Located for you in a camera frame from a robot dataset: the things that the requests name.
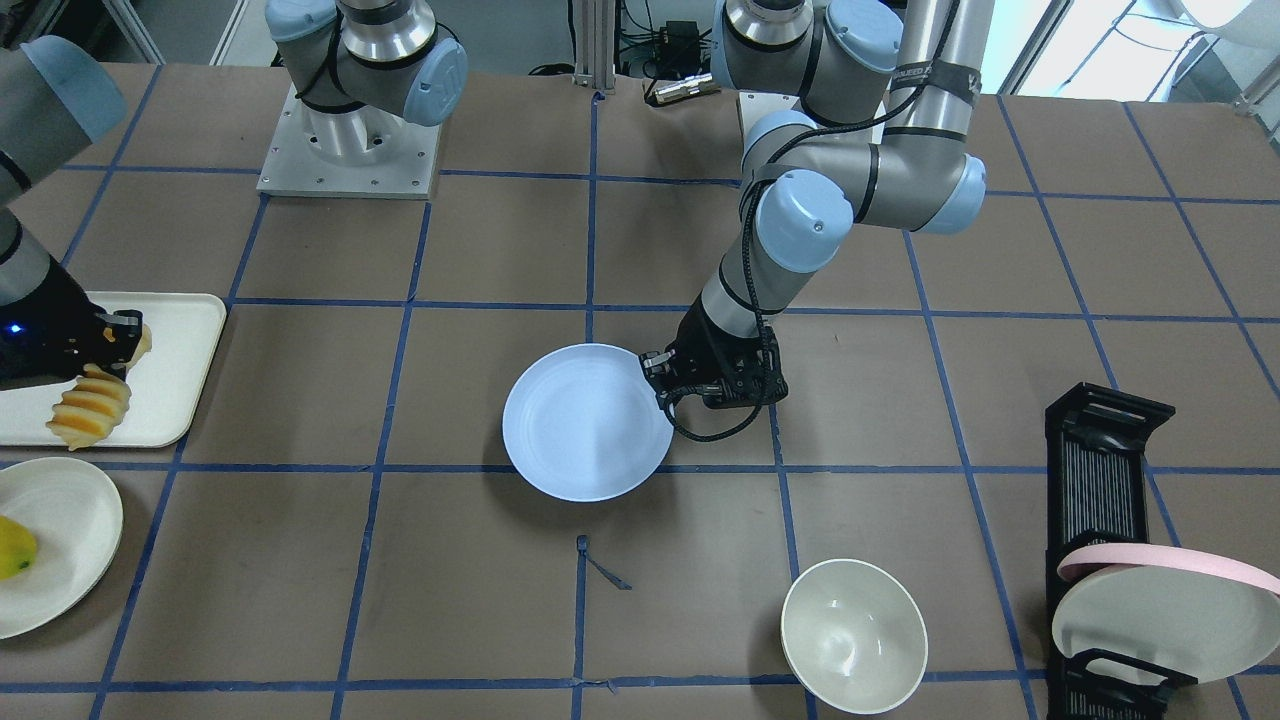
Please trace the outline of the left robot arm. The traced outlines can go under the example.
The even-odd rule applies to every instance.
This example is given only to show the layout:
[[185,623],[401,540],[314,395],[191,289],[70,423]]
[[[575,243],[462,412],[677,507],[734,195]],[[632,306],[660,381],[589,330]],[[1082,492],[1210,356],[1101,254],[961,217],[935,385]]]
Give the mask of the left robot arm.
[[787,393],[771,318],[856,225],[951,234],[986,197],[966,150],[991,1],[721,1],[717,83],[790,96],[742,141],[740,227],[675,340],[643,356],[659,407]]

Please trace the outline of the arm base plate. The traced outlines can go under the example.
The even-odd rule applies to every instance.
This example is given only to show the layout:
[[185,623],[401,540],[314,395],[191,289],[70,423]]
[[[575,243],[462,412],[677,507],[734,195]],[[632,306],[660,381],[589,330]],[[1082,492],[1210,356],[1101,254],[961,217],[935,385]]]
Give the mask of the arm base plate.
[[429,200],[442,128],[376,108],[315,111],[289,87],[257,191],[275,197]]

